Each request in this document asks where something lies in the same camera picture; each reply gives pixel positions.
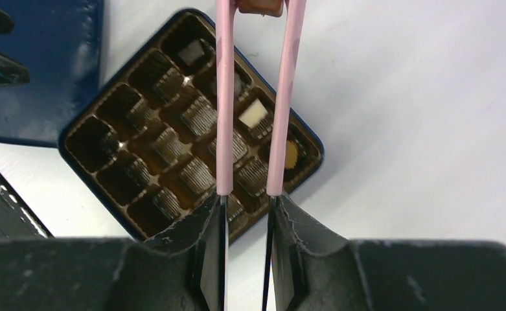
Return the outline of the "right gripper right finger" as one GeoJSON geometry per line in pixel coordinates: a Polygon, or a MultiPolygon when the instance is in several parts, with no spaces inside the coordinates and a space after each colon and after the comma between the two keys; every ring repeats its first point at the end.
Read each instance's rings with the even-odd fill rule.
{"type": "Polygon", "coordinates": [[[506,310],[506,245],[347,239],[287,195],[270,199],[277,310],[506,310]]]}

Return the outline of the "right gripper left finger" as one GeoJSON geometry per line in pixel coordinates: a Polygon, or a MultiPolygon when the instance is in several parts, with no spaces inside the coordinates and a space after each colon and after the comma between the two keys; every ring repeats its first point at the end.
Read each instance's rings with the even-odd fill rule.
{"type": "Polygon", "coordinates": [[[143,242],[0,238],[0,310],[224,310],[220,197],[143,242]]]}

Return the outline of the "caramel round chocolate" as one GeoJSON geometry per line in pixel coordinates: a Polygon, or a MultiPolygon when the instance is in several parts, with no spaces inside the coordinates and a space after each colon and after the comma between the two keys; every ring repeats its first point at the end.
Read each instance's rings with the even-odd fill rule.
{"type": "Polygon", "coordinates": [[[284,159],[284,169],[294,169],[300,158],[300,145],[293,140],[286,141],[286,154],[284,159]]]}

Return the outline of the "white chocolate piece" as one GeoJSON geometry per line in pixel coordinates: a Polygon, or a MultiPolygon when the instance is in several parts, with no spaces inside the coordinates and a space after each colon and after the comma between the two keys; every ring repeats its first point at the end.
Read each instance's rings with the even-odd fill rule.
{"type": "Polygon", "coordinates": [[[268,115],[268,110],[259,99],[255,99],[239,116],[239,121],[253,129],[258,126],[268,115]]]}

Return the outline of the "pink tongs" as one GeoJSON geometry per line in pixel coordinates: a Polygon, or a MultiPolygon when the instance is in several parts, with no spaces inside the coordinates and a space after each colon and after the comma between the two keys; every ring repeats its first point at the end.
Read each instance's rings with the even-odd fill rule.
{"type": "MultiPolygon", "coordinates": [[[[217,89],[217,142],[216,142],[216,191],[222,206],[233,190],[233,119],[234,119],[234,73],[235,45],[234,18],[239,11],[236,1],[216,1],[216,89],[217,89]]],[[[284,159],[290,119],[290,101],[301,32],[305,17],[306,1],[284,1],[287,10],[286,26],[282,43],[279,80],[275,99],[273,131],[266,193],[269,196],[268,228],[262,309],[267,309],[270,285],[271,255],[275,211],[281,202],[284,180],[284,159]]]]}

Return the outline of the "brown chocolate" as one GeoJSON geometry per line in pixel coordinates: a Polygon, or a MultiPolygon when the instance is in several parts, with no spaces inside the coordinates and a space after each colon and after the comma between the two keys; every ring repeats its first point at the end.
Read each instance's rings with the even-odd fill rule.
{"type": "Polygon", "coordinates": [[[284,0],[237,0],[236,5],[243,14],[281,17],[284,0]]]}

